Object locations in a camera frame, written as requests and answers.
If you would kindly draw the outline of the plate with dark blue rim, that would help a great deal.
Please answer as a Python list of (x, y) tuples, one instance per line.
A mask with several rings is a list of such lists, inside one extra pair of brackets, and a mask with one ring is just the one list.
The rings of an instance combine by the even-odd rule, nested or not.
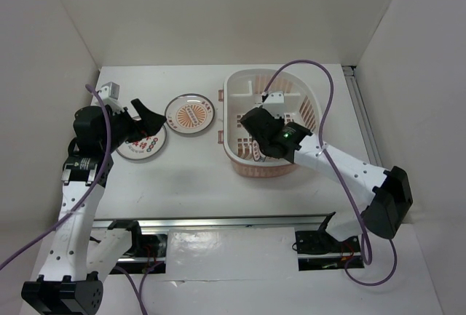
[(258, 142), (256, 140), (252, 141), (251, 149), (252, 149), (253, 160), (255, 162), (262, 162), (264, 160), (264, 155), (262, 154), (259, 148)]

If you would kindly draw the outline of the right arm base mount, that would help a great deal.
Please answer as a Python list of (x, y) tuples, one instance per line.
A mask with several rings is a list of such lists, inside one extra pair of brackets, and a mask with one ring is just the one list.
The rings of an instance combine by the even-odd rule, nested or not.
[(299, 271), (327, 271), (364, 268), (359, 238), (338, 242), (323, 231), (296, 231), (292, 250), (297, 254)]

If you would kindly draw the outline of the plate with orange sunburst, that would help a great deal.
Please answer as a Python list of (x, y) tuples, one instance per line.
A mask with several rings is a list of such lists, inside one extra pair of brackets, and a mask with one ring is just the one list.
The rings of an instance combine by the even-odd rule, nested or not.
[(215, 115), (213, 103), (195, 93), (179, 95), (165, 108), (169, 128), (181, 135), (196, 135), (205, 131), (213, 123)]

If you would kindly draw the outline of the aluminium side rail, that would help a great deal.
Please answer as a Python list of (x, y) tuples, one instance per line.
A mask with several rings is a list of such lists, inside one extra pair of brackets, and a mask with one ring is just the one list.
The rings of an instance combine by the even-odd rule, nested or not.
[(363, 102), (360, 88), (358, 86), (358, 81), (355, 76), (355, 67), (351, 65), (343, 65), (342, 70), (352, 100), (353, 108), (355, 109), (356, 117), (361, 129), (363, 142), (365, 144), (370, 163), (381, 167), (382, 160), (379, 155), (379, 150), (376, 145), (371, 123), (365, 104)]

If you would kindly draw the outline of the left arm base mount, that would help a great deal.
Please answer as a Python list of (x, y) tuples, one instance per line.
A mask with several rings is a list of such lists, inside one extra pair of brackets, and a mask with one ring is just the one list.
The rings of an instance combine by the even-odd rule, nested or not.
[(166, 272), (167, 255), (166, 232), (156, 234), (141, 234), (136, 247), (126, 252), (116, 265), (129, 274), (164, 274)]

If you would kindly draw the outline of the white and pink dish rack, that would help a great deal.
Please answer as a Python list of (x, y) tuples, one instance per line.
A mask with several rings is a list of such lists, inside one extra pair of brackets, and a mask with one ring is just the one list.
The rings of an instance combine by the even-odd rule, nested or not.
[(262, 162), (253, 160), (252, 138), (241, 125), (240, 119), (260, 103), (261, 94), (282, 91), (285, 96), (285, 123), (296, 122), (316, 132), (322, 111), (314, 92), (300, 78), (288, 72), (278, 74), (271, 87), (267, 84), (275, 71), (268, 68), (250, 68), (233, 73), (219, 92), (224, 103), (223, 131), (218, 141), (224, 145), (234, 171), (247, 178), (275, 178), (287, 175), (297, 166), (282, 159), (264, 155)]

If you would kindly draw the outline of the aluminium front rail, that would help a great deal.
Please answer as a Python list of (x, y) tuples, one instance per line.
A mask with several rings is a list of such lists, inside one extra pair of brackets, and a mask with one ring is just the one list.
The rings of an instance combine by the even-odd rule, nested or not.
[(200, 230), (222, 228), (279, 228), (299, 227), (317, 229), (324, 222), (324, 215), (268, 215), (205, 218), (141, 218), (135, 221), (148, 234), (155, 231)]

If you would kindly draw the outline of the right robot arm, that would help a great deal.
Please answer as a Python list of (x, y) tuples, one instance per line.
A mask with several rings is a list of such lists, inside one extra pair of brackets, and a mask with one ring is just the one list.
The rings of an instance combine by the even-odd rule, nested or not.
[(387, 240), (395, 237), (413, 204), (405, 170), (359, 160), (324, 143), (306, 127), (276, 119), (263, 108), (247, 112), (240, 123), (262, 154), (313, 169), (341, 184), (350, 196), (353, 211), (332, 214), (319, 231), (321, 248), (333, 251), (344, 240), (368, 232)]

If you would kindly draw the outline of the plate with red characters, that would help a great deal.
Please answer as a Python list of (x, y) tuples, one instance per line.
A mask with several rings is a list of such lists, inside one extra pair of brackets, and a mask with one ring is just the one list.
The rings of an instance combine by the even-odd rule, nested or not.
[(156, 135), (145, 137), (133, 143), (125, 142), (116, 151), (124, 159), (142, 161), (158, 154), (165, 147), (166, 142), (167, 130), (163, 125)]

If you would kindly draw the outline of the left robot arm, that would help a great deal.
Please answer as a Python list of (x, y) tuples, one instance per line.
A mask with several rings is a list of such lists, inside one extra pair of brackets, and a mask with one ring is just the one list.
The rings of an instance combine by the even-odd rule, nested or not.
[(95, 213), (113, 166), (111, 158), (123, 143), (154, 136), (166, 118), (132, 100), (133, 118), (118, 103), (79, 109), (75, 136), (63, 165), (63, 198), (59, 225), (37, 279), (25, 282), (22, 299), (39, 314), (96, 314), (103, 283), (123, 255), (143, 249), (141, 227), (135, 220), (114, 220), (96, 247), (90, 247)]

